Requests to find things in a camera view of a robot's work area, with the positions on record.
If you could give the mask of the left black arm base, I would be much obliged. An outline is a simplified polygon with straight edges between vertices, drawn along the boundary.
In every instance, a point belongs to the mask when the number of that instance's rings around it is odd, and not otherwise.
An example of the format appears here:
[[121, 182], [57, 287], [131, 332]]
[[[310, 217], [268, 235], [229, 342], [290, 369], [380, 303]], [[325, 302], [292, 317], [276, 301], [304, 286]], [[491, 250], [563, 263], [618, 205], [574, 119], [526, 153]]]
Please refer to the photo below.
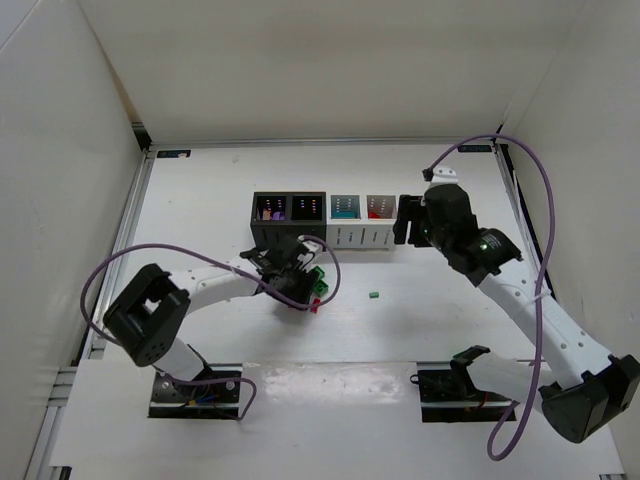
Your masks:
[[240, 394], [247, 390], [240, 382], [240, 365], [214, 365], [211, 377], [225, 379], [221, 384], [186, 386], [172, 383], [157, 373], [152, 384], [148, 417], [151, 419], [233, 420], [239, 416]]

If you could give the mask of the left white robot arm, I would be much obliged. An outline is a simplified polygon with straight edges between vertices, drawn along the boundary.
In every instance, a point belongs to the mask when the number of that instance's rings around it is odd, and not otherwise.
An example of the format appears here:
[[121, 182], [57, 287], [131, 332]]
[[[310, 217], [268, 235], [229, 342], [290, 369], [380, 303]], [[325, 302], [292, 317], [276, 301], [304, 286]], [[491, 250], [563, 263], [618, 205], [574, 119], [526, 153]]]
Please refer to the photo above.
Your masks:
[[186, 317], [208, 306], [265, 293], [307, 305], [321, 275], [310, 266], [321, 246], [287, 237], [203, 268], [169, 272], [141, 268], [103, 317], [103, 324], [138, 367], [152, 366], [179, 382], [212, 376], [204, 359], [178, 338]]

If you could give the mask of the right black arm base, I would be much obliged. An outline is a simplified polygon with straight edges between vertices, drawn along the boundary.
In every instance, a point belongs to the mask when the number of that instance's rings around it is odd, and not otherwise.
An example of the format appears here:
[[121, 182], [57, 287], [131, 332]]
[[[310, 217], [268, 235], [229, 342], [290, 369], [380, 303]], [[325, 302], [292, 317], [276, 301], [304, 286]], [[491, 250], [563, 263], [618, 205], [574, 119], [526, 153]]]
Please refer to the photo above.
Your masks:
[[494, 423], [511, 404], [492, 392], [462, 393], [447, 364], [418, 364], [409, 381], [418, 388], [423, 423]]

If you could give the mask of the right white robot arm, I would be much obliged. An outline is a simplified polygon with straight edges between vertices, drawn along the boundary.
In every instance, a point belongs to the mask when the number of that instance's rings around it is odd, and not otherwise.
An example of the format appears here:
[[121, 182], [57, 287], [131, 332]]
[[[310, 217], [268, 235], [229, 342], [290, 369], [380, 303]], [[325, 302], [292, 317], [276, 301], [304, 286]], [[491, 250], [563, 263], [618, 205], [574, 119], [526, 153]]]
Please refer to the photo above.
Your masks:
[[450, 367], [461, 393], [488, 391], [530, 404], [575, 444], [629, 407], [639, 386], [638, 360], [615, 356], [543, 293], [519, 248], [500, 230], [479, 227], [459, 185], [400, 196], [393, 233], [397, 245], [439, 251], [536, 348], [530, 367], [479, 345], [456, 354]]

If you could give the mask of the teal lego brick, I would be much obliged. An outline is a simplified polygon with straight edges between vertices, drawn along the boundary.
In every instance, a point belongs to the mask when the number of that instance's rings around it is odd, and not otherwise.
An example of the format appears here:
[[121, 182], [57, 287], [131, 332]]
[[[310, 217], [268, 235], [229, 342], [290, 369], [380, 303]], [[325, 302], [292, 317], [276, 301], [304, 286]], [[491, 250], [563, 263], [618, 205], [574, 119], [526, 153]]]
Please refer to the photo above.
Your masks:
[[336, 211], [332, 213], [331, 218], [334, 220], [358, 220], [360, 216], [354, 211]]

